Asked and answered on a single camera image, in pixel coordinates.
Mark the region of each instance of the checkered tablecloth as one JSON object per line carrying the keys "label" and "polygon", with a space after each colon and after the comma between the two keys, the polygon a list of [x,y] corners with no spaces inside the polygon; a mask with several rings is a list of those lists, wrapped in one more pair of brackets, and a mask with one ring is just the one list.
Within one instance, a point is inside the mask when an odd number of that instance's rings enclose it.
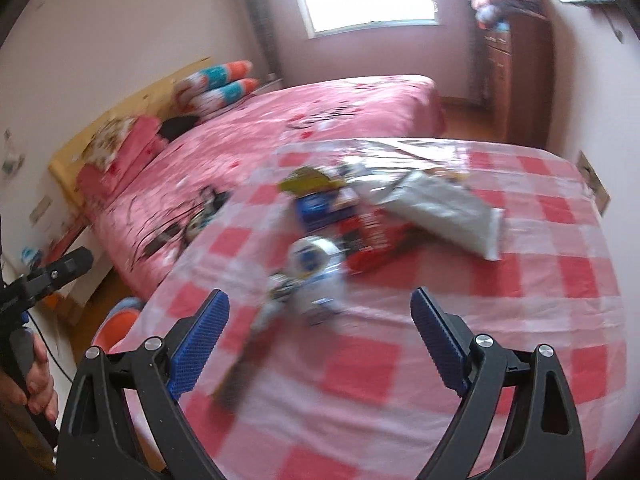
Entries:
{"label": "checkered tablecloth", "polygon": [[[303,164],[334,162],[375,140],[281,148],[234,193],[189,247],[120,348],[165,334],[212,288],[230,297],[228,325],[193,392],[180,404],[207,452],[230,480],[415,478],[441,439],[459,399],[442,385],[409,313],[425,285],[444,310],[506,348],[556,348],[582,425],[590,477],[624,437],[626,343],[609,253],[582,178],[540,150],[450,140],[466,160],[470,188],[506,210],[502,259],[488,262],[434,240],[375,272],[349,279],[346,311],[320,326],[289,320],[235,414],[210,394],[232,365],[267,276],[302,231],[275,184]],[[510,399],[476,465],[490,464]],[[144,425],[140,410],[132,409]]]}

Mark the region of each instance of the wooden cabinet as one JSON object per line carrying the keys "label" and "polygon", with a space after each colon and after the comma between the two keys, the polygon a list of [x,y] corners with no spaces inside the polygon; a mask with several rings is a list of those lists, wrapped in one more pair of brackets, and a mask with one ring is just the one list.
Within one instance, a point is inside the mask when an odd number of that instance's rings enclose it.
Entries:
{"label": "wooden cabinet", "polygon": [[551,24],[525,14],[508,23],[508,32],[482,31],[488,106],[500,142],[544,148],[554,92]]}

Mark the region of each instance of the yellow object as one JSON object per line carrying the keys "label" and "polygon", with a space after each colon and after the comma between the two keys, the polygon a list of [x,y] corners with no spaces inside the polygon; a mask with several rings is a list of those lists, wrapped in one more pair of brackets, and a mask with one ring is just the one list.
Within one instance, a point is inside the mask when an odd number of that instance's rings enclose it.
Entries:
{"label": "yellow object", "polygon": [[124,101],[105,111],[93,123],[57,150],[49,161],[49,173],[62,188],[68,203],[77,209],[80,209],[84,203],[78,186],[76,186],[76,177],[84,166],[81,155],[96,131],[106,121],[140,114],[153,115],[164,121],[179,115],[172,97],[174,83],[200,69],[211,66],[213,63],[214,61],[210,57],[205,57],[127,97]]}
{"label": "yellow object", "polygon": [[302,198],[313,193],[331,191],[346,186],[342,177],[333,174],[327,168],[312,168],[302,166],[293,171],[287,178],[278,184],[280,191],[293,193],[296,198]]}
{"label": "yellow object", "polygon": [[462,171],[450,170],[444,166],[434,166],[433,168],[427,168],[423,170],[429,176],[441,176],[453,182],[454,184],[462,184],[467,178],[468,173]]}

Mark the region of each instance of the power cord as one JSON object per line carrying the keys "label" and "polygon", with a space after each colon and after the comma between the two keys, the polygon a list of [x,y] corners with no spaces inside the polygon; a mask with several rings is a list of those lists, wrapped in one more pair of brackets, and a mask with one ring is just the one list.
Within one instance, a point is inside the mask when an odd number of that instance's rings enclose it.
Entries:
{"label": "power cord", "polygon": [[58,368],[60,368],[60,371],[62,372],[62,374],[68,379],[68,381],[70,383],[72,383],[74,380],[69,377],[69,374],[67,374],[64,370],[64,368],[62,366],[60,366],[60,363],[58,362],[58,360],[56,359],[55,355],[53,355],[53,352],[51,351],[51,348],[49,348],[49,345],[47,344],[47,340],[44,339],[44,335],[42,335],[42,330],[40,330],[40,327],[38,326],[38,324],[36,323],[36,320],[33,319],[33,316],[31,315],[31,313],[29,311],[27,311],[27,315],[29,316],[29,319],[31,319],[31,322],[33,323],[34,327],[36,327],[36,330],[38,331],[38,334],[40,334],[40,338],[42,339],[42,342],[44,343],[44,346],[46,346],[47,351],[49,352],[49,355],[51,356],[51,358],[53,359],[53,362],[55,362],[56,366]]}
{"label": "power cord", "polygon": [[609,22],[611,30],[613,31],[613,35],[616,37],[616,39],[620,43],[625,43],[624,34],[622,34],[622,31],[613,24],[613,20],[611,19],[611,16],[609,16],[609,13],[605,10],[604,6],[602,6],[600,10],[602,10],[602,13],[604,14],[605,18]]}

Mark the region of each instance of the handle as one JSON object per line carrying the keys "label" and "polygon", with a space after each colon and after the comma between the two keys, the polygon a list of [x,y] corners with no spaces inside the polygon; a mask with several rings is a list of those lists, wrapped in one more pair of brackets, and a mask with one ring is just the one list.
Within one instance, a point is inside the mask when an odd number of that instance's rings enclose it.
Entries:
{"label": "handle", "polygon": [[[33,332],[29,328],[21,327],[14,330],[8,339],[0,339],[0,366],[4,373],[20,386],[29,396],[25,377],[33,365]],[[43,413],[33,415],[27,409],[31,420],[38,431],[45,438],[51,448],[58,445],[58,429]]]}

